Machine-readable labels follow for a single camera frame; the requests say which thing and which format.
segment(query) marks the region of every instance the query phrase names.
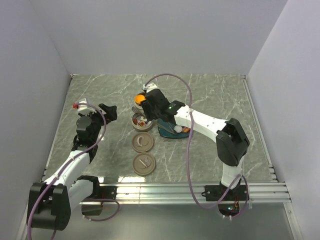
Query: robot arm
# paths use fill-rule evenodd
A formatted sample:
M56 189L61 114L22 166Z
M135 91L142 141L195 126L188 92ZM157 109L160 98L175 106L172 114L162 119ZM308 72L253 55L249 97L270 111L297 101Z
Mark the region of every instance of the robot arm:
M86 98L79 101L79 103L85 104L88 104L88 102ZM98 146L96 145L75 159L74 157L96 143L104 121L101 114L91 107L86 105L74 105L73 107L77 108L80 118L76 122L77 135L73 139L70 155L62 166L46 181L36 182L31 186L28 200L27 224L31 210L40 194L54 178L58 177L58 173L63 169L64 165L70 160L72 161L38 204L32 218L32 228L64 230L68 225L72 210L83 199L88 197L101 198L98 178L95 176L80 176L81 172L94 159ZM99 107L105 112L103 116L106 119L106 124L117 119L116 106L109 107L101 103Z
M250 142L239 121L229 121L208 116L179 101L169 102L158 87L151 83L144 87L146 100L141 102L148 121L162 119L180 126L191 127L190 111L194 119L193 130L207 136L216 143L219 159L223 163L221 184L229 187L242 171L243 157ZM240 184L236 181L231 190Z

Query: marble surface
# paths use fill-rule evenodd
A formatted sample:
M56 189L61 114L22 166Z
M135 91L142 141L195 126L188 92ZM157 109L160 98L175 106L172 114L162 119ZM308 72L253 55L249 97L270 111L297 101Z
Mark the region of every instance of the marble surface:
M250 182L272 180L267 158L254 120L249 99L239 75L180 74L192 89L192 108L220 119L236 118L246 132L250 146L243 161L243 172ZM71 81L62 113L57 139L47 168L46 176L52 175L67 159L76 134L77 111L74 102L89 98L98 106L117 105L118 119L107 126L106 135L92 163L84 175L100 177L105 183L116 182L186 182L187 139L167 139L159 136L154 127L149 133L154 147L149 152L156 159L155 171L140 177L132 168L137 153L132 148L132 138L137 133L130 122L134 96L141 92L150 74L75 75ZM173 77L163 76L155 80L169 101L187 102L186 86ZM197 132L190 147L190 171L193 181L219 181L222 163L218 159L215 143Z

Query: purple cable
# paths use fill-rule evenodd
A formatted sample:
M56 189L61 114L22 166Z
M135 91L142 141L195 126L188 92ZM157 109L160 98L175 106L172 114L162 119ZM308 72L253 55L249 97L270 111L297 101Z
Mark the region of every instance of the purple cable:
M154 77L152 77L150 80L148 80L144 86L146 87L151 81L153 81L154 79L158 78L158 77L161 77L161 76L172 76L172 77L175 77L179 80L181 80L185 85L186 87L188 88L188 91L189 91L189 94L190 94L190 98L189 98L189 108L191 108L191 105L192 105L192 92L191 92L191 88L189 86L189 84L182 78L182 77L179 77L175 74L172 74L172 73L162 73L162 74L158 74ZM188 142L187 142L187 146L186 146L186 159L185 159L185 163L186 163L186 176L187 176L187 179L188 179L188 185L189 185L189 189L190 189L190 193L191 193L191 196L193 198L193 200L195 201L195 203L203 208L203 209L212 209L214 208L215 206L217 206L223 199L224 197L227 195L227 193L229 192L231 186L236 182L236 180L238 178L241 177L241 174L238 174L235 179L231 182L231 184L229 185L229 187L225 190L224 194L220 197L220 199L215 202L214 204L210 205L210 206L204 206L202 205L196 198L196 195L195 195L195 192L192 188L192 182L191 182L191 176L190 176L190 163L189 163L189 150L190 150L190 144L191 144L191 139L192 139L192 133L194 131L194 117L192 115L192 111L189 111L190 112L190 118L191 118L191 128L190 128L190 133L189 133L189 137L188 137ZM248 191L248 183L247 183L247 180L245 179L244 176L242 176L244 181L245 181L245 185L246 185L246 192L247 192L247 197L246 197L246 201L245 201L245 204L244 204L244 207L247 205L247 202L248 202L248 198L249 198L249 191ZM241 210L241 212L239 212L236 216L234 217L237 217L238 215L240 215L242 212L243 212L243 209Z
M103 218L103 219L93 219L93 218L90 218L88 216L84 216L85 219L88 219L90 221L93 221L93 222L103 222L103 221L106 221L106 220L109 220L109 219L112 219L120 210L120 204L117 200L113 200L113 199L86 199L86 201L95 201L95 202L113 202L113 203L116 203L117 204L117 209L116 211L114 212L114 214L112 214L111 216L108 216L107 218Z
M44 195L46 194L46 192L49 190L49 188L58 180L58 177L60 177L60 175L63 173L63 171L69 166L69 164L74 161L76 158L78 158L79 156L81 156L82 154L85 154L86 152L88 152L89 150L93 149L95 146L98 145L98 143L102 140L102 138L104 137L105 133L106 133L106 126L107 126L107 121L106 121L106 118L105 116L102 114L102 112L99 110L99 108L97 108L96 106L94 105L91 105L91 104L88 104L88 103L76 103L75 104L76 106L79 106L79 105L85 105L85 106L88 106L88 107L91 107L93 109L95 109L102 117L103 119L103 125L104 125L104 128L103 128L103 132L102 132L102 135L101 137L96 141L95 144L93 144L92 146L88 147L86 150L76 154L73 158L71 158L69 161L67 161L63 167L61 168L61 170L57 173L57 177L55 177L52 182L50 182L46 188L43 190L43 192L40 194L40 196L38 197L38 199L35 201L33 207L32 207L32 210L30 212L30 215L29 215L29 218L28 218L28 223L27 223L27 236L28 236L28 239L29 240L32 240L32 236L31 236L31 225L32 225L32 218L34 217L34 214L35 214L35 211L41 201L41 199L44 197Z
M52 233L52 236L51 236L50 240L54 240L56 233L57 233L57 230L54 230L53 233Z

